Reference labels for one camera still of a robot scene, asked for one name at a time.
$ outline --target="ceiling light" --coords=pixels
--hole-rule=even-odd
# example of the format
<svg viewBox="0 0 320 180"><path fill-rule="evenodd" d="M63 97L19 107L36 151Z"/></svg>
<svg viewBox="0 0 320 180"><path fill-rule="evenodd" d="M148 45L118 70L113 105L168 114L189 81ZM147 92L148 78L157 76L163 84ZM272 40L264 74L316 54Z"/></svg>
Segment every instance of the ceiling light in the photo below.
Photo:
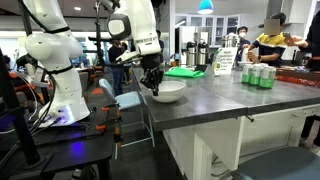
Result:
<svg viewBox="0 0 320 180"><path fill-rule="evenodd" d="M176 24L176 25L175 25L175 28L180 27L180 26L181 26L182 24L184 24L184 23L186 23L186 21L185 21L185 20L183 20L183 21L179 22L178 24Z"/></svg>
<svg viewBox="0 0 320 180"><path fill-rule="evenodd" d="M213 12L213 4L211 0L202 0L199 5L199 14L211 14Z"/></svg>
<svg viewBox="0 0 320 180"><path fill-rule="evenodd" d="M74 7L74 10L81 11L81 7Z"/></svg>

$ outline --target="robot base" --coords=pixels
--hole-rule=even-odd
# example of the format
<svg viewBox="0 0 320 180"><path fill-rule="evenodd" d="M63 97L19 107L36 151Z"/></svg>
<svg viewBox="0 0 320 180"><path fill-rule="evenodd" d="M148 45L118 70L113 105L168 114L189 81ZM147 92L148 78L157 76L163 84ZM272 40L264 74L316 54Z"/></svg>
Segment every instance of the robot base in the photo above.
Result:
<svg viewBox="0 0 320 180"><path fill-rule="evenodd" d="M47 107L48 104L41 109L39 117L43 114ZM51 126L52 123L54 123L58 118L61 118L61 120L52 125L52 127L69 126L77 121L88 117L89 115L90 111L83 98L81 98L80 104L61 102L57 105L54 105L52 103L50 111L45 118L45 122L40 125L40 128Z"/></svg>

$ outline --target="white bowl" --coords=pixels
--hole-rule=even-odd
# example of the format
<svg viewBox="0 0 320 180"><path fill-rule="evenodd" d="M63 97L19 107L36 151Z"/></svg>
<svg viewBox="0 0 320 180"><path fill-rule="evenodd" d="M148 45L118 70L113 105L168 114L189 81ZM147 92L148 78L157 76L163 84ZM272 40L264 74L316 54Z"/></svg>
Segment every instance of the white bowl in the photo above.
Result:
<svg viewBox="0 0 320 180"><path fill-rule="evenodd" d="M161 103L171 103L182 97L185 87L180 81L163 81L159 85L159 95L152 95L152 98Z"/></svg>

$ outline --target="teal lamp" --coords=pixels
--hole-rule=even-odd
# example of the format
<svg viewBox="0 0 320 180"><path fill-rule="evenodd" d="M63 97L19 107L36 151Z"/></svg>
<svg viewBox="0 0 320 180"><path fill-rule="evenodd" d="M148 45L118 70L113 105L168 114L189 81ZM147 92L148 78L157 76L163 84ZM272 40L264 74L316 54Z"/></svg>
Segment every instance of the teal lamp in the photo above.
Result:
<svg viewBox="0 0 320 180"><path fill-rule="evenodd" d="M213 4L211 0L202 0L199 6L199 14L211 14L213 12Z"/></svg>

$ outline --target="gray countertop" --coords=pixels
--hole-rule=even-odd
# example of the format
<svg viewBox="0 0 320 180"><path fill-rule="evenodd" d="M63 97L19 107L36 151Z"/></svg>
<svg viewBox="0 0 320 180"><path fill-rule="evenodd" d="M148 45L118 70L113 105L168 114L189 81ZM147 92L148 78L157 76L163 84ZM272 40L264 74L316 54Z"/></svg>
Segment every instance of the gray countertop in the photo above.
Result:
<svg viewBox="0 0 320 180"><path fill-rule="evenodd" d="M133 69L138 81L143 70ZM164 81L181 81L187 86L184 96L174 103L162 104L139 83L153 118L156 131L320 104L320 89L276 81L273 89L241 83L241 72L213 77L210 67L200 78L164 76Z"/></svg>

